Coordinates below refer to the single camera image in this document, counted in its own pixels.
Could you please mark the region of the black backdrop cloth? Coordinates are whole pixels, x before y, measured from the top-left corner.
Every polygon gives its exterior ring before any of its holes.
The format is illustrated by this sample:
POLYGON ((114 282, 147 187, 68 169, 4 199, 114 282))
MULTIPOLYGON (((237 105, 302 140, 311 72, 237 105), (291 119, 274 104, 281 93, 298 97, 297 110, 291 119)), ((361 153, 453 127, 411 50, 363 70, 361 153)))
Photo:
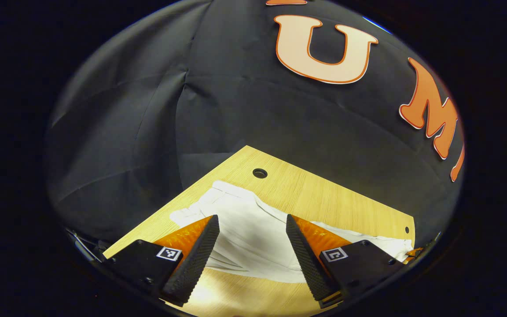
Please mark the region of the black backdrop cloth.
POLYGON ((453 216, 463 179, 399 108, 416 86, 408 44, 328 0, 182 0, 125 28, 77 70, 47 133, 48 194, 66 226, 113 243, 243 146, 414 217, 428 243, 453 216), (278 15, 323 22, 310 45, 342 59, 338 24, 377 40, 366 74, 325 84, 276 56, 278 15))

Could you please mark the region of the white jeans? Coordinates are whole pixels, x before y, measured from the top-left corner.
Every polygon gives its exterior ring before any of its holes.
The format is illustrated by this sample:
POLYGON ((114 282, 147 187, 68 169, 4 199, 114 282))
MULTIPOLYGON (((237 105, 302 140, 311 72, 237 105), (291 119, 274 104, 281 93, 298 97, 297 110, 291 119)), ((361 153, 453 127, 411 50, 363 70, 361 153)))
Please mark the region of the white jeans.
POLYGON ((305 282, 286 233, 286 213, 247 189, 216 181, 170 219, 185 227, 211 215, 218 216, 220 232, 207 268, 282 283, 305 282))

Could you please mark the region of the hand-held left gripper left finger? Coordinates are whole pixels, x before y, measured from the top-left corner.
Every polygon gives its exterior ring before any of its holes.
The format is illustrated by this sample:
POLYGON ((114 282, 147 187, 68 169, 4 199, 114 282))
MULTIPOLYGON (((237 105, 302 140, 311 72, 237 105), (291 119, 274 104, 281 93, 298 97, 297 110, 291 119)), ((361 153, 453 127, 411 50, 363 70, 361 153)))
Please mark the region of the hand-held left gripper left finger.
POLYGON ((211 215, 155 242, 134 240, 102 264, 115 278, 147 297, 183 306, 206 267, 219 233, 219 217, 211 215))

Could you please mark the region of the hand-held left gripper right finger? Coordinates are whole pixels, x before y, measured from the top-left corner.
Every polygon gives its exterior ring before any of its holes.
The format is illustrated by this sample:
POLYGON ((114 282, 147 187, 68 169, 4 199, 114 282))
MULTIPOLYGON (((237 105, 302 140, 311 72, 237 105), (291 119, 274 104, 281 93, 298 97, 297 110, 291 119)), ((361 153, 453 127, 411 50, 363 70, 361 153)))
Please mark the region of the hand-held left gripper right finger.
POLYGON ((287 216, 286 232, 321 308, 359 299, 404 266, 369 240, 350 242, 295 215, 287 216))

